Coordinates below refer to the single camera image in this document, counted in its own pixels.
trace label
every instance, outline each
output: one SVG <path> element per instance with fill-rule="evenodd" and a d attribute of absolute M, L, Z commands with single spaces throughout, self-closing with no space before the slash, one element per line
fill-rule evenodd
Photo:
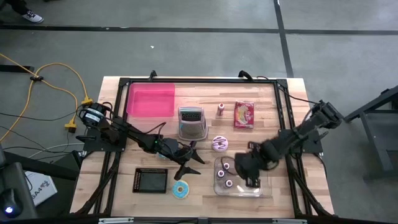
<path fill-rule="evenodd" d="M 100 115 L 100 116 L 104 116 L 101 112 L 96 111 L 96 110 L 94 110 L 94 109 L 88 108 L 87 110 L 90 111 L 90 112 L 96 113 L 96 114 L 98 114 L 98 115 Z"/>
<path fill-rule="evenodd" d="M 99 121 L 101 120 L 99 117 L 94 116 L 94 115 L 89 114 L 89 113 L 86 113 L 86 116 L 85 116 L 85 117 L 86 117 L 86 118 L 93 119 L 93 120 L 95 120 L 96 122 L 99 122 Z"/>
<path fill-rule="evenodd" d="M 26 171 L 25 174 L 30 181 L 27 181 L 27 185 L 35 206 L 57 193 L 57 188 L 51 177 L 30 171 Z"/>

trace pink tray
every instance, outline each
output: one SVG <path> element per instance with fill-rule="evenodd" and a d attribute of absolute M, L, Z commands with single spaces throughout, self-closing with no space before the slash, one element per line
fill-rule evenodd
<path fill-rule="evenodd" d="M 133 83 L 130 85 L 127 113 L 133 117 L 173 117 L 173 83 Z"/>

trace food package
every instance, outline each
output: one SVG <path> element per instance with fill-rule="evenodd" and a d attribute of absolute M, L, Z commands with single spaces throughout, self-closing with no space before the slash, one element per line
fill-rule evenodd
<path fill-rule="evenodd" d="M 237 101 L 235 103 L 235 128 L 254 128 L 254 103 Z"/>

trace white sneaker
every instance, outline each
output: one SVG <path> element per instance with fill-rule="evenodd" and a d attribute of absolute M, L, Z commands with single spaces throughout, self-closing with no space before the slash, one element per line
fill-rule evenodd
<path fill-rule="evenodd" d="M 32 11 L 27 11 L 27 14 L 23 15 L 22 17 L 33 23 L 41 23 L 44 21 L 43 17 L 34 14 Z"/>

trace yellow extension cord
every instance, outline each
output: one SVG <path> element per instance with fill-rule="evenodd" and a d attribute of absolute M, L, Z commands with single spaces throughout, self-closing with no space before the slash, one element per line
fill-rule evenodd
<path fill-rule="evenodd" d="M 80 82 L 81 82 L 81 84 L 83 85 L 83 89 L 84 89 L 84 91 L 85 91 L 85 99 L 84 99 L 81 103 L 82 103 L 83 105 L 86 105 L 86 104 L 91 104 L 91 103 L 93 102 L 93 100 L 92 100 L 91 98 L 89 98 L 88 95 L 87 95 L 86 85 L 85 85 L 83 79 L 81 79 L 81 76 L 79 75 L 79 73 L 76 72 L 73 68 L 71 68 L 71 67 L 68 66 L 68 65 L 65 65 L 65 64 L 63 64 L 63 63 L 50 63 L 50 64 L 47 64 L 47 65 L 41 66 L 35 73 L 33 73 L 33 72 L 31 72 L 30 70 L 28 70 L 28 69 L 26 69 L 25 67 L 23 67 L 22 65 L 20 65 L 20 64 L 18 64 L 17 62 L 13 61 L 13 60 L 10 59 L 9 57 L 7 57 L 7 56 L 5 56 L 5 55 L 3 55 L 3 54 L 1 54 L 1 53 L 0 53 L 0 56 L 4 57 L 5 59 L 9 60 L 9 61 L 12 62 L 12 63 L 18 65 L 19 67 L 21 67 L 22 69 L 24 69 L 25 71 L 29 72 L 30 74 L 32 74 L 32 75 L 35 76 L 35 77 L 38 77 L 38 76 L 39 76 L 39 72 L 41 71 L 41 69 L 43 69 L 43 68 L 45 68 L 45 67 L 49 67 L 49 66 L 51 66 L 51 65 L 62 65 L 62 66 L 64 66 L 64 67 L 67 67 L 67 68 L 69 68 L 71 71 L 73 71 L 73 72 L 79 77 Z M 59 87 L 53 86 L 53 85 L 51 85 L 49 82 L 47 82 L 47 81 L 45 81 L 45 80 L 42 80 L 42 82 L 45 83 L 46 85 L 48 85 L 49 87 L 53 88 L 53 89 L 61 90 L 61 91 L 64 91 L 65 93 L 68 93 L 69 95 L 71 95 L 71 96 L 75 99 L 75 107 L 76 107 L 76 110 L 77 110 L 77 108 L 78 108 L 77 98 L 76 98 L 76 96 L 75 96 L 73 93 L 71 93 L 70 91 L 65 90 L 65 89 L 63 89 L 63 88 L 59 88 Z M 29 101 L 30 101 L 30 96 L 31 96 L 31 93 L 32 93 L 33 84 L 34 84 L 34 81 L 31 81 L 31 82 L 30 82 L 30 85 L 29 85 L 29 91 L 28 91 L 28 94 L 27 94 L 27 100 L 26 100 L 26 104 L 25 104 L 24 109 L 23 109 L 22 112 L 20 113 L 19 117 L 15 120 L 14 124 L 12 124 L 12 126 L 9 128 L 9 130 L 8 130 L 8 131 L 4 134 L 4 136 L 0 139 L 0 142 L 2 142 L 2 141 L 4 140 L 4 138 L 6 138 L 6 136 L 10 133 L 10 130 L 13 129 L 13 127 L 14 127 L 14 126 L 18 123 L 18 121 L 20 120 L 21 116 L 25 113 L 25 110 L 27 109 L 27 106 L 29 105 Z M 68 124 L 65 125 L 65 127 L 66 127 L 66 128 L 76 128 L 75 118 L 76 118 L 76 115 L 74 114 L 74 115 L 73 115 L 73 118 L 69 121 Z"/>

